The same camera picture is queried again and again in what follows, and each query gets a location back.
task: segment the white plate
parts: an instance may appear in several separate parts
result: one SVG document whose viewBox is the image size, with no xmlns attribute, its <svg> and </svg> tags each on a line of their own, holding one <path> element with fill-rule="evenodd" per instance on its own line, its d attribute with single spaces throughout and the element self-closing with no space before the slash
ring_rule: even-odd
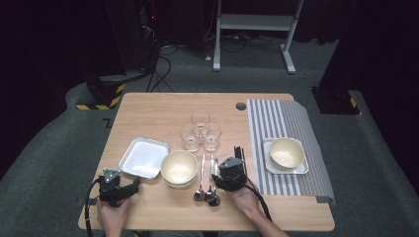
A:
<svg viewBox="0 0 419 237">
<path fill-rule="evenodd" d="M 263 140 L 263 148 L 264 148 L 263 151 L 264 151 L 266 169 L 268 169 L 269 172 L 271 172 L 272 174 L 275 174 L 275 175 L 287 175 L 287 174 L 302 175 L 302 174 L 306 174 L 308 172 L 307 159 L 304 159 L 302 164 L 300 164 L 298 167 L 293 168 L 293 169 L 287 169 L 287 170 L 282 170 L 280 167 L 278 167 L 274 163 L 274 161 L 272 161 L 269 150 L 271 148 L 272 142 L 275 139 L 276 138 L 266 138 L 266 139 Z"/>
<path fill-rule="evenodd" d="M 169 146 L 161 141 L 138 137 L 132 141 L 120 162 L 120 170 L 148 180 L 154 179 Z"/>
</svg>

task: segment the white bowl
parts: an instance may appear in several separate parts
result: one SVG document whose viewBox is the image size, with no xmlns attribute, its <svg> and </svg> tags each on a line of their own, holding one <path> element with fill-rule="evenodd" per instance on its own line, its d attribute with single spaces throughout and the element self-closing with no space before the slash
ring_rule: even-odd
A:
<svg viewBox="0 0 419 237">
<path fill-rule="evenodd" d="M 298 167 L 305 159 L 301 142 L 295 138 L 281 137 L 274 140 L 269 152 L 274 163 L 283 170 Z"/>
<path fill-rule="evenodd" d="M 197 173 L 197 158 L 189 151 L 172 151 L 161 163 L 163 179 L 174 188 L 185 188 L 192 183 Z"/>
</svg>

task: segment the gray striped mat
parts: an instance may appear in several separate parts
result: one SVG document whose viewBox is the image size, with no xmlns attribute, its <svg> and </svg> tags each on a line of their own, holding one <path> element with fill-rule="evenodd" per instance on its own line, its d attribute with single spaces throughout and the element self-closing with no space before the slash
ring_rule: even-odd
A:
<svg viewBox="0 0 419 237">
<path fill-rule="evenodd" d="M 256 185 L 262 195 L 316 196 L 334 202 L 332 185 L 305 108 L 296 101 L 247 100 Z M 306 174 L 270 173 L 263 141 L 293 137 L 301 141 L 308 164 Z"/>
</svg>

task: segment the metal stand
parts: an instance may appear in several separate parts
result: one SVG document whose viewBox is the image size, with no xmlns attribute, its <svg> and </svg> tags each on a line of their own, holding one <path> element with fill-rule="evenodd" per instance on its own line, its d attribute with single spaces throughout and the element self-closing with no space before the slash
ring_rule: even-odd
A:
<svg viewBox="0 0 419 237">
<path fill-rule="evenodd" d="M 290 45 L 293 40 L 296 24 L 298 23 L 299 13 L 301 12 L 304 0 L 298 0 L 295 12 L 292 16 L 270 16 L 270 15 L 238 15 L 221 14 L 221 0 L 218 0 L 216 17 L 216 37 L 215 49 L 213 55 L 214 71 L 221 69 L 221 50 L 220 50 L 220 32 L 221 29 L 230 30 L 259 30 L 259 31 L 279 31 L 289 32 L 286 44 L 281 44 L 281 53 L 287 65 L 290 74 L 295 74 L 295 68 L 290 56 Z"/>
</svg>

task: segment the spoon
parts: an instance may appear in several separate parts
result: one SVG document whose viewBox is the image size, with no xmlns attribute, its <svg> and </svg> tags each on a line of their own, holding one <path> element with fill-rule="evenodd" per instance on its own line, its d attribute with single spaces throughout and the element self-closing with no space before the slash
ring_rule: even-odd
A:
<svg viewBox="0 0 419 237">
<path fill-rule="evenodd" d="M 212 191 L 212 170 L 213 170 L 213 155 L 210 156 L 210 172 L 209 172 L 209 190 L 206 192 L 205 200 L 210 202 L 215 197 L 215 194 Z"/>
<path fill-rule="evenodd" d="M 214 174 L 216 175 L 216 171 L 218 170 L 218 159 L 215 158 L 215 171 Z M 219 205 L 219 196 L 216 194 L 216 185 L 213 186 L 213 193 L 214 197 L 213 200 L 209 202 L 210 206 L 218 206 Z"/>
<path fill-rule="evenodd" d="M 203 164 L 201 165 L 201 181 L 200 188 L 194 194 L 194 200 L 203 200 L 206 197 L 206 193 L 203 190 L 203 175 L 204 175 L 204 164 L 206 163 L 206 155 L 203 155 Z"/>
</svg>

